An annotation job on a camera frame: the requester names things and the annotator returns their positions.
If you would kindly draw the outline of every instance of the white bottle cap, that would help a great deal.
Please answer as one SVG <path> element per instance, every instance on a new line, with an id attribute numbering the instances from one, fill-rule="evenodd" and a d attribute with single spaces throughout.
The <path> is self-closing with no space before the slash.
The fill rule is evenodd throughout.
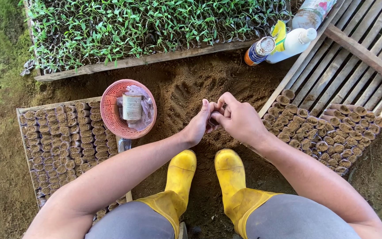
<path id="1" fill-rule="evenodd" d="M 309 28 L 300 33 L 298 40 L 302 44 L 309 43 L 316 38 L 316 30 L 314 28 Z"/>

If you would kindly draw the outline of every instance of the dirt ground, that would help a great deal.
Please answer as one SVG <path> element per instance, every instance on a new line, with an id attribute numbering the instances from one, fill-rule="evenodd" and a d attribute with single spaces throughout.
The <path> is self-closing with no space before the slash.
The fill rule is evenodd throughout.
<path id="1" fill-rule="evenodd" d="M 18 76 L 29 58 L 30 41 L 24 25 L 18 24 L 24 19 L 21 8 L 13 9 L 17 3 L 13 0 L 7 2 L 0 0 L 0 19 L 14 22 L 15 27 L 8 30 L 0 22 L 0 238 L 20 238 L 37 213 L 15 108 L 100 96 L 118 79 L 135 79 L 151 90 L 158 109 L 154 128 L 135 140 L 133 146 L 137 146 L 180 131 L 199 111 L 201 99 L 216 100 L 226 91 L 259 110 L 294 60 L 247 67 L 243 52 L 234 51 L 37 83 L 32 76 Z M 233 225 L 223 214 L 213 163 L 215 153 L 222 148 L 232 148 L 241 156 L 248 187 L 295 193 L 272 165 L 219 129 L 192 148 L 198 165 L 188 209 L 181 218 L 190 238 L 232 237 Z M 382 132 L 354 168 L 352 185 L 382 219 Z M 166 170 L 167 164 L 135 187 L 133 198 L 162 191 Z"/>

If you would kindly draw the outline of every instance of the can label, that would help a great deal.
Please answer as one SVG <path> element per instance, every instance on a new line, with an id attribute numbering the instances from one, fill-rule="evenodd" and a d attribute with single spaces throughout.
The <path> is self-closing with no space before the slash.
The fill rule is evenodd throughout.
<path id="1" fill-rule="evenodd" d="M 141 96 L 127 96 L 123 94 L 123 119 L 140 120 L 142 114 Z"/>
<path id="2" fill-rule="evenodd" d="M 244 61 L 250 66 L 255 66 L 264 61 L 274 49 L 275 40 L 272 37 L 263 37 L 250 46 L 244 56 Z"/>
<path id="3" fill-rule="evenodd" d="M 305 0 L 305 2 L 301 5 L 300 11 L 311 11 L 314 12 L 321 18 L 323 21 L 331 10 L 332 6 L 337 2 L 337 0 Z"/>

